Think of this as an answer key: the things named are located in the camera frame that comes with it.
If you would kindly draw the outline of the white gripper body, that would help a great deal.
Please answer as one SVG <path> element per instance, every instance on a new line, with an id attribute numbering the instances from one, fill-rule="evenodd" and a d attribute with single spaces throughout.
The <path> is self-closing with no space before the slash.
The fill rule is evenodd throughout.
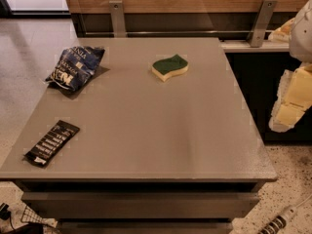
<path id="1" fill-rule="evenodd" d="M 301 8 L 293 20 L 290 54 L 302 62 L 312 62 L 312 0 Z"/>

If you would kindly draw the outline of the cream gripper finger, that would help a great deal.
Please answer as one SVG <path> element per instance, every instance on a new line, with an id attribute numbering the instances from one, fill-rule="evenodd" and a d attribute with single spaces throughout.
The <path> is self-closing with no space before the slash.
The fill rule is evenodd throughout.
<path id="1" fill-rule="evenodd" d="M 290 41 L 293 22 L 294 19 L 289 19 L 281 27 L 275 29 L 273 32 L 269 34 L 268 40 L 273 42 L 280 41 L 288 43 Z"/>
<path id="2" fill-rule="evenodd" d="M 281 76 L 269 128 L 284 133 L 292 129 L 312 106 L 312 64 L 303 62 L 295 71 Z"/>

